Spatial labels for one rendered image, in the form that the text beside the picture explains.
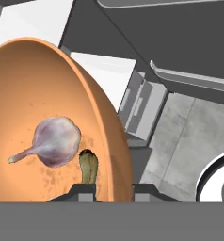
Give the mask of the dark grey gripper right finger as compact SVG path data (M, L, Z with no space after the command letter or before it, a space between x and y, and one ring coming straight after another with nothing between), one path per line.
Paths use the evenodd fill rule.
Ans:
M154 184L133 184L134 202L178 202L178 200L160 193Z

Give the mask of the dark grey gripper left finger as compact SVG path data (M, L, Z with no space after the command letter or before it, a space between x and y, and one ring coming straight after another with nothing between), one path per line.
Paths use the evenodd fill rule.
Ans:
M52 201L96 202L96 185L74 184L68 193L53 198Z

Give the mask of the orange bowl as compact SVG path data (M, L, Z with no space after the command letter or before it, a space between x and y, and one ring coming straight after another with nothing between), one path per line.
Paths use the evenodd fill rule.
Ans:
M32 146L38 124L67 117L81 132L73 160L45 166L35 154L8 159ZM53 44L39 39L0 45L0 201L48 201L82 182L79 153L98 158L99 201L132 198L132 167L127 140L113 105L95 80Z

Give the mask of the olive brown mushroom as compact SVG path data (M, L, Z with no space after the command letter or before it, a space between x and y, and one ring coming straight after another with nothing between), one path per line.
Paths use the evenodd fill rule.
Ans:
M79 153L79 164L82 171L82 183L95 184L98 172L97 156L90 149L84 149Z

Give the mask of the pale purple garlic bulb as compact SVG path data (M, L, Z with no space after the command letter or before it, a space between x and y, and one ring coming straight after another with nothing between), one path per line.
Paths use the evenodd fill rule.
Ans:
M11 156L10 164L35 154L47 167L59 168L76 156L81 132L67 117L50 117L41 121L35 129L32 146Z

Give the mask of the white fridge shelf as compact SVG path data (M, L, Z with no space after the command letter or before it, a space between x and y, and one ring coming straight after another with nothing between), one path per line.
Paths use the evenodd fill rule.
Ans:
M38 38L58 46L73 0L34 0L4 7L0 17L0 44L17 38Z
M128 58L77 52L71 52L71 58L94 78L114 108L119 110L136 61Z

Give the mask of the dark grey fridge door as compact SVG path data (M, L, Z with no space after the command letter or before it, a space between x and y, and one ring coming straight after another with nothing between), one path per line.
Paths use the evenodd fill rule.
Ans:
M147 64L224 79L224 2L100 7ZM224 104L224 91L160 79L171 92Z

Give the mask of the white and black round object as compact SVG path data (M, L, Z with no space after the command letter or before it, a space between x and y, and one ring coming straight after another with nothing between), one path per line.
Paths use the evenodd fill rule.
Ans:
M224 153L210 161L200 173L196 202L224 202Z

